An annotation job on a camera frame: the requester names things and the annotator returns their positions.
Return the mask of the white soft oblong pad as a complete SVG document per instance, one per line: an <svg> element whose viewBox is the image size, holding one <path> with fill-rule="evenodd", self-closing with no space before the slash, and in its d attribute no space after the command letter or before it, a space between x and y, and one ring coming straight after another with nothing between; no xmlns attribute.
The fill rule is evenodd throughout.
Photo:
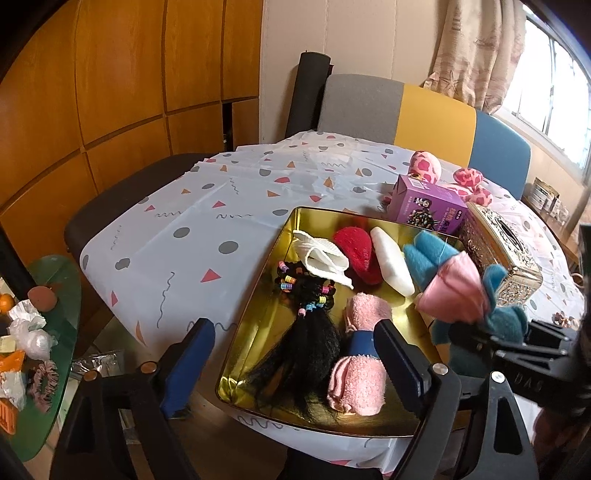
<svg viewBox="0 0 591 480"><path fill-rule="evenodd" d="M398 243L381 227L370 230L384 281L405 297L415 294L415 285Z"/></svg>

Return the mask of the red fuzzy pad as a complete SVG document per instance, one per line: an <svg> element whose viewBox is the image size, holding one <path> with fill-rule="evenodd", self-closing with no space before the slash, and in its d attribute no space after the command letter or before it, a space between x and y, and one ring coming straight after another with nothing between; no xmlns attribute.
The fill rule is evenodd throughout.
<svg viewBox="0 0 591 480"><path fill-rule="evenodd" d="M356 278L370 286L383 281L380 265L370 234L360 227L345 227L332 235L332 241L349 260L349 269Z"/></svg>

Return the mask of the white knitted cloth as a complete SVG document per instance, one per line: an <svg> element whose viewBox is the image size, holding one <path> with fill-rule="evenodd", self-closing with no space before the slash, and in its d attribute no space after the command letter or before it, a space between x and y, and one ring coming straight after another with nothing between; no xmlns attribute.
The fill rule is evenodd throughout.
<svg viewBox="0 0 591 480"><path fill-rule="evenodd" d="M349 259L338 246L301 230L294 230L293 238L295 254L308 272L353 289L353 280L346 275Z"/></svg>

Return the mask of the dark bench seat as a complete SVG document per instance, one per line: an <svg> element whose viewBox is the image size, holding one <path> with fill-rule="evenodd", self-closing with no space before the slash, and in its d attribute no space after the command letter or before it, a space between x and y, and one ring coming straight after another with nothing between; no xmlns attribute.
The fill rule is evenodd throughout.
<svg viewBox="0 0 591 480"><path fill-rule="evenodd" d="M161 187L179 178L209 154L187 153L163 158L119 181L84 205L67 223L64 241L79 265L87 243L113 220Z"/></svg>

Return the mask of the patterned white tablecloth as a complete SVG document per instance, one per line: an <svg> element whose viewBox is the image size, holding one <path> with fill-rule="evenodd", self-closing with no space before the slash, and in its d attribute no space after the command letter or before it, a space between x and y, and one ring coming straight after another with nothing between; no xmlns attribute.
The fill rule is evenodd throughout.
<svg viewBox="0 0 591 480"><path fill-rule="evenodd" d="M390 472L407 441L330 435L247 414L217 383L243 304L267 252L297 207L383 217L408 149L335 133L301 132L192 163L162 188L137 192L83 248L82 270L122 325L159 356L192 323L214 323L197 385L211 417L322 460Z"/></svg>

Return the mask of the gold metal tray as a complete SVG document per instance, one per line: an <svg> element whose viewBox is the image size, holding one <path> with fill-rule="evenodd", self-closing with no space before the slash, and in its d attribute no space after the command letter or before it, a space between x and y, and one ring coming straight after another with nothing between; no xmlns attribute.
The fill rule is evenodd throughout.
<svg viewBox="0 0 591 480"><path fill-rule="evenodd" d="M287 299L274 284L276 267L281 260L296 261L293 232L301 230L312 237L331 239L339 229L360 227L370 231L382 228L400 246L411 244L421 232L410 225L363 217L362 215L311 207L291 210L280 233L270 247L266 262L256 275L256 282L239 317L238 327L228 348L217 381L219 400L238 411L238 419L254 417L252 423L263 427L290 426L300 431L337 434L349 437L409 437L419 424L417 417L407 411L394 386L386 385L386 403L381 412L372 417L341 414L327 409L313 398L308 402L311 420L301 416L290 402L270 407L263 403L265 396L256 398L246 376L266 353L283 337L294 322L294 313Z"/></svg>

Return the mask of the purple snack box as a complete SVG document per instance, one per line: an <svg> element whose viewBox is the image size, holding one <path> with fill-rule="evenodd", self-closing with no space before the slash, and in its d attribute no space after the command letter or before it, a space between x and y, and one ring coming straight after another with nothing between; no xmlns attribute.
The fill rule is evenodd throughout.
<svg viewBox="0 0 591 480"><path fill-rule="evenodd" d="M455 192L436 184L400 175L387 207L390 221L455 235L468 207Z"/></svg>

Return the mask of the wooden cabinet wall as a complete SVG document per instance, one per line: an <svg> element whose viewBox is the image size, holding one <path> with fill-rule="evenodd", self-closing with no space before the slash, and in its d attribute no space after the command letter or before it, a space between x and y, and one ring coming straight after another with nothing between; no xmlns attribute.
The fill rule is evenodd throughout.
<svg viewBox="0 0 591 480"><path fill-rule="evenodd" d="M1 83L1 225L63 254L87 202L173 154L259 138L259 1L69 1Z"/></svg>

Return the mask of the grey yellow blue chair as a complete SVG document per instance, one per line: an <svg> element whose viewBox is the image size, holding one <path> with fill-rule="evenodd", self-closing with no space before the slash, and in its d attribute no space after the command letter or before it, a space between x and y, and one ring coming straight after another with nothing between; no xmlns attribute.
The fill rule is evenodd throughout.
<svg viewBox="0 0 591 480"><path fill-rule="evenodd" d="M495 117L417 85L332 74L318 130L428 151L481 171L516 199L524 193L531 160L526 140Z"/></svg>

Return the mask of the pink towel blue band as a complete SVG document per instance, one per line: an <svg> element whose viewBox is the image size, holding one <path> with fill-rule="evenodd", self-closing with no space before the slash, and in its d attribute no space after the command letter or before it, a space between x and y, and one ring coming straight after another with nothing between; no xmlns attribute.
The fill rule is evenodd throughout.
<svg viewBox="0 0 591 480"><path fill-rule="evenodd" d="M387 372L374 345L374 330L391 320L390 304L375 295L358 293L345 309L346 354L329 377L329 406L342 414L375 416L385 405Z"/></svg>

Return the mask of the window with bars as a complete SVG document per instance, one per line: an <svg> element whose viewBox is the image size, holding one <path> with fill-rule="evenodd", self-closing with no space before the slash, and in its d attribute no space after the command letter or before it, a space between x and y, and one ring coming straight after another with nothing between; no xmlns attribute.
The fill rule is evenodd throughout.
<svg viewBox="0 0 591 480"><path fill-rule="evenodd" d="M523 10L524 50L499 116L583 176L590 154L590 75L550 25L530 7Z"/></svg>

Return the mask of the ornate silver tissue box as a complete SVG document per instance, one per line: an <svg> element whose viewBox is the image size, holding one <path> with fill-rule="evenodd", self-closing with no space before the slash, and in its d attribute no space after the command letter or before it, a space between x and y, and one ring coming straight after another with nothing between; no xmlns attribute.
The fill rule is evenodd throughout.
<svg viewBox="0 0 591 480"><path fill-rule="evenodd" d="M459 238L481 274L492 264L507 270L498 290L500 305L524 305L542 285L540 266L497 212L469 203Z"/></svg>

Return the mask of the black rolled mat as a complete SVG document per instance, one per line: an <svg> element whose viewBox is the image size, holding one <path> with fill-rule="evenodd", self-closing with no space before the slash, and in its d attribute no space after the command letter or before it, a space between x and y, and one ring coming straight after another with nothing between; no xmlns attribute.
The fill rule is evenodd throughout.
<svg viewBox="0 0 591 480"><path fill-rule="evenodd" d="M325 83L331 74L331 57L318 52L301 53L287 116L287 137L318 128Z"/></svg>

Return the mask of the black hair extension with beads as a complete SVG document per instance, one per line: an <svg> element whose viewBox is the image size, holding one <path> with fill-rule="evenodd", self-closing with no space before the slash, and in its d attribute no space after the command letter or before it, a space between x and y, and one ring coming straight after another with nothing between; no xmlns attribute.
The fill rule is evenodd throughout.
<svg viewBox="0 0 591 480"><path fill-rule="evenodd" d="M276 287L294 313L294 322L246 376L256 402L293 405L304 419L315 418L310 403L328 391L329 376L341 356L342 333L329 317L335 282L312 275L301 261L280 261Z"/></svg>

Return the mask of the blue and pink plush toy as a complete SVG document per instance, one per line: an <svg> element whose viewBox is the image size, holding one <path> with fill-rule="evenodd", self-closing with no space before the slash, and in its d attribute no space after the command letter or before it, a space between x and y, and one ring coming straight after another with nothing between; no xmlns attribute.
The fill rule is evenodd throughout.
<svg viewBox="0 0 591 480"><path fill-rule="evenodd" d="M420 289L415 307L433 317L432 341L448 344L454 323L475 325L501 340L521 343L528 319L519 305L498 304L498 290L507 277L499 264L481 274L469 254L423 231L403 247L412 279Z"/></svg>

